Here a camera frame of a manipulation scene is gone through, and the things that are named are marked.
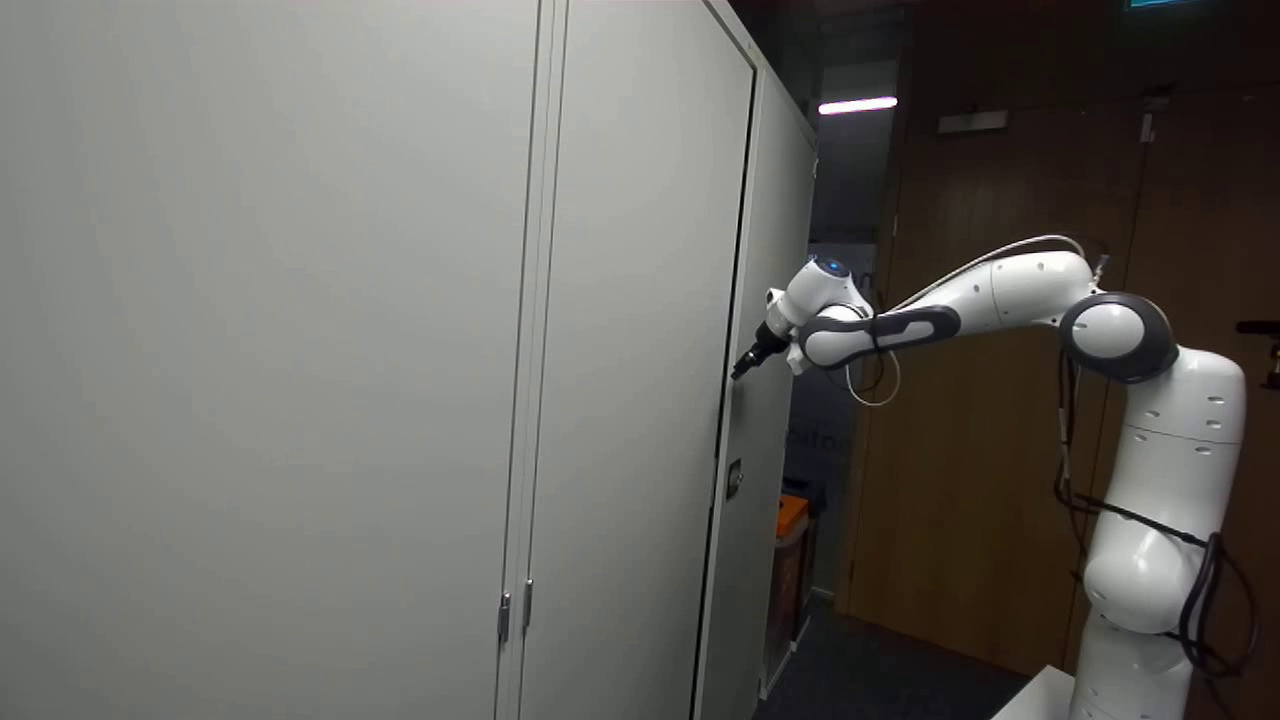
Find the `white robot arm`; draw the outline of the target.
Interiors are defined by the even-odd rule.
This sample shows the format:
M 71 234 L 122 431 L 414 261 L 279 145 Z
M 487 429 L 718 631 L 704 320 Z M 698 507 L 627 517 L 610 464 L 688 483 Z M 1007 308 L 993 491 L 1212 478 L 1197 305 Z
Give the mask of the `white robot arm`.
M 834 370 L 1007 328 L 1050 328 L 1060 370 L 1124 385 L 1128 405 L 1105 501 L 1055 467 L 1055 501 L 1090 517 L 1074 666 L 1043 663 L 993 720 L 1185 720 L 1191 679 L 1248 666 L 1248 652 L 1208 640 L 1221 571 L 1234 568 L 1225 542 L 1248 416 L 1234 359 L 1178 344 L 1151 299 L 1105 292 L 1083 253 L 1060 243 L 976 254 L 893 308 L 870 308 L 838 261 L 806 261 L 766 292 L 733 377 L 766 357 L 796 377 Z

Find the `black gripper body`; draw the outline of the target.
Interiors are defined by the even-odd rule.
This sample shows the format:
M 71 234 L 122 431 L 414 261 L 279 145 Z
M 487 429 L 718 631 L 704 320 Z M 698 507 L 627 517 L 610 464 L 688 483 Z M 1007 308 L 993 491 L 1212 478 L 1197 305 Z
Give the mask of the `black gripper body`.
M 763 362 L 766 357 L 785 353 L 786 349 L 786 333 L 770 333 L 766 323 L 757 328 L 757 340 L 747 349 L 752 357 L 752 366 Z

